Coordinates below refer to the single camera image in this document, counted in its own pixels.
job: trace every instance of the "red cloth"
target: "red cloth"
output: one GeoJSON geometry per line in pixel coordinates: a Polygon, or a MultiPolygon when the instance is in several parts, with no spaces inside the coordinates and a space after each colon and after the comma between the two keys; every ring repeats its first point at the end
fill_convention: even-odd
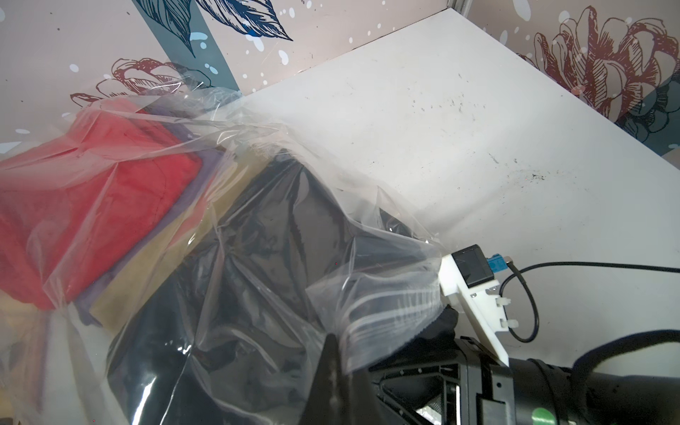
{"type": "Polygon", "coordinates": [[[0,162],[0,289],[41,309],[73,300],[196,177],[196,155],[159,152],[179,143],[157,122],[88,107],[66,135],[0,162]]]}

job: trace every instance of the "blue leaf drawing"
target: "blue leaf drawing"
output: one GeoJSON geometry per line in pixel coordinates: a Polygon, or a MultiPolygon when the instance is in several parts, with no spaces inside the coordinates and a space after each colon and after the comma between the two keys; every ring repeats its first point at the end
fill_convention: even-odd
{"type": "Polygon", "coordinates": [[[222,24],[253,37],[278,37],[292,41],[276,17],[271,0],[196,0],[222,24]]]}
{"type": "Polygon", "coordinates": [[[166,30],[178,36],[191,54],[194,50],[189,42],[189,4],[191,0],[135,0],[149,18],[161,24],[166,30]]]}

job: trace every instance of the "floral wallpaper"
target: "floral wallpaper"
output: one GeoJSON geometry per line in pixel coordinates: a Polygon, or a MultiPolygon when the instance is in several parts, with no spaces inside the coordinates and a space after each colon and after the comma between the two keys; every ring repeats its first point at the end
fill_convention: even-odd
{"type": "Polygon", "coordinates": [[[105,74],[104,80],[95,86],[95,95],[73,93],[71,100],[84,107],[106,97],[143,93],[165,95],[206,87],[211,87],[210,78],[201,71],[150,58],[140,61],[121,58],[111,66],[111,74],[105,74]]]}
{"type": "Polygon", "coordinates": [[[469,18],[654,152],[678,148],[680,2],[586,1],[475,0],[469,18]]]}
{"type": "Polygon", "coordinates": [[[447,7],[447,0],[0,0],[0,159],[118,95],[248,95],[447,7]]]}

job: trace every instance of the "black cable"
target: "black cable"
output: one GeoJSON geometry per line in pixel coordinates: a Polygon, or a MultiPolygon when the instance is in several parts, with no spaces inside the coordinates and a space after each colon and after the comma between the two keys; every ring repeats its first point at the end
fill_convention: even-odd
{"type": "MultiPolygon", "coordinates": [[[[517,339],[519,342],[523,343],[530,343],[534,339],[536,339],[536,336],[539,334],[539,308],[536,306],[536,301],[534,300],[534,295],[531,293],[529,290],[529,287],[526,284],[526,280],[524,280],[524,276],[522,276],[522,272],[517,270],[517,267],[513,264],[512,261],[508,262],[508,267],[510,270],[512,270],[513,275],[512,276],[517,276],[517,278],[520,280],[520,283],[522,284],[522,287],[524,287],[524,292],[526,292],[526,296],[529,298],[529,302],[531,303],[531,310],[534,311],[534,330],[531,331],[531,335],[527,338],[522,338],[521,336],[517,335],[515,331],[511,328],[510,334],[517,339]]],[[[503,284],[500,286],[500,290],[498,290],[498,295],[503,296],[503,290],[505,289],[505,285],[507,284],[508,279],[503,282],[503,284]]]]}
{"type": "Polygon", "coordinates": [[[533,269],[539,269],[541,267],[550,267],[550,266],[588,266],[588,267],[608,267],[611,269],[634,269],[634,270],[648,270],[648,271],[664,271],[667,273],[680,273],[680,269],[675,268],[675,267],[661,267],[661,266],[645,266],[645,265],[636,265],[636,264],[622,264],[618,262],[592,262],[592,261],[553,261],[553,262],[542,262],[540,264],[534,264],[529,267],[524,267],[522,270],[517,270],[517,267],[513,264],[512,261],[509,261],[507,263],[508,267],[510,270],[512,270],[513,274],[507,277],[506,280],[503,281],[503,283],[500,285],[500,289],[498,290],[498,295],[503,296],[503,291],[505,290],[505,286],[514,278],[517,277],[520,280],[520,283],[524,287],[524,291],[526,292],[526,296],[529,298],[529,302],[531,303],[531,309],[534,311],[534,328],[531,332],[531,335],[529,338],[521,338],[519,337],[514,330],[510,329],[510,334],[517,339],[519,342],[523,343],[530,343],[534,339],[536,339],[536,336],[539,333],[539,310],[536,307],[536,302],[534,301],[534,296],[532,295],[531,291],[529,291],[529,287],[526,285],[526,280],[524,280],[524,277],[522,276],[523,273],[526,273],[529,270],[533,269]]]}
{"type": "Polygon", "coordinates": [[[574,407],[581,412],[589,422],[593,422],[588,412],[586,381],[593,370],[602,362],[612,357],[620,356],[651,347],[653,345],[677,342],[680,343],[680,330],[651,330],[627,337],[616,339],[610,343],[601,345],[585,353],[574,362],[571,370],[571,397],[574,407]]]}

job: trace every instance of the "black fabric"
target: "black fabric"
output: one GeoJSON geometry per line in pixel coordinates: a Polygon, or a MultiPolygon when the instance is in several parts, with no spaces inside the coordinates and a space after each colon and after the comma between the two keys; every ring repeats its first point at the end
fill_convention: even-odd
{"type": "Polygon", "coordinates": [[[107,378],[128,420],[296,424],[324,337],[305,289],[350,260],[389,272],[432,256],[377,215],[383,231],[350,220],[277,155],[112,343],[107,378]]]}
{"type": "Polygon", "coordinates": [[[577,410],[588,417],[586,381],[600,363],[612,357],[668,342],[680,343],[680,330],[651,330],[628,335],[594,348],[579,357],[571,371],[572,402],[577,410]]]}

